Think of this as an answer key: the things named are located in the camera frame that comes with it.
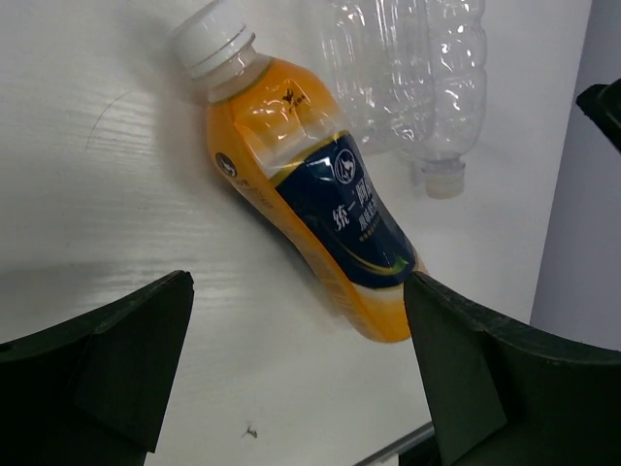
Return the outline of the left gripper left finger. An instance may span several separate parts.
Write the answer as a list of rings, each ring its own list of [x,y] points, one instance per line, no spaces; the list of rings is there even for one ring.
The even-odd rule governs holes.
[[[4,465],[142,465],[155,452],[194,281],[172,272],[1,346]]]

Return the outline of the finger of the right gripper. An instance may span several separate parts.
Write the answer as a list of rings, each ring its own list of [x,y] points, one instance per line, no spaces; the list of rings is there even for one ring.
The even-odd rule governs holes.
[[[576,105],[621,150],[621,80],[589,86],[576,98]]]

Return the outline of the clear ribbed bottle right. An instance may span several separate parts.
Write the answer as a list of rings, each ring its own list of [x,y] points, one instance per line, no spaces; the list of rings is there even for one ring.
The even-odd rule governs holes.
[[[485,3],[428,1],[426,7],[435,109],[413,156],[427,195],[450,199],[464,191],[463,156],[478,140],[485,117]]]

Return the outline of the aluminium table frame rail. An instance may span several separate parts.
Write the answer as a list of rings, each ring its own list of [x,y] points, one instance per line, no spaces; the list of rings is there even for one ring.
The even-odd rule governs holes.
[[[388,446],[376,451],[366,458],[355,463],[355,466],[379,465],[389,460],[393,456],[418,448],[435,434],[434,426],[431,422],[399,438]]]

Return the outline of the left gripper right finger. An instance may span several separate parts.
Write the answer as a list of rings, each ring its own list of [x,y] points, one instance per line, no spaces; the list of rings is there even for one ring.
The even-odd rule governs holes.
[[[445,465],[616,465],[620,354],[414,274],[405,308]]]

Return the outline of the orange milk tea bottle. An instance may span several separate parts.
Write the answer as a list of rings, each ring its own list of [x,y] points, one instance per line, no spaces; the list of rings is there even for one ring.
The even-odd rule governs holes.
[[[177,57],[207,97],[209,157],[298,250],[364,337],[410,336],[404,285],[420,257],[372,183],[350,125],[311,70],[255,50],[230,1],[174,33]]]

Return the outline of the clear ribbed bottle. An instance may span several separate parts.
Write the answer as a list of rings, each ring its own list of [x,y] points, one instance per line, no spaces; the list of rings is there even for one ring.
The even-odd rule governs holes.
[[[485,117],[485,3],[428,1],[426,7],[435,109],[413,156],[427,195],[450,199],[464,191],[463,156],[478,140]]]
[[[324,1],[320,33],[334,95],[370,153],[412,152],[433,132],[424,1]]]

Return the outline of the clear ribbed bottle left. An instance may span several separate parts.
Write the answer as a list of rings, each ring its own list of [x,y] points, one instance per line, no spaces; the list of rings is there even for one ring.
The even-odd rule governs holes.
[[[320,33],[334,95],[370,153],[412,152],[433,132],[424,1],[324,1]]]

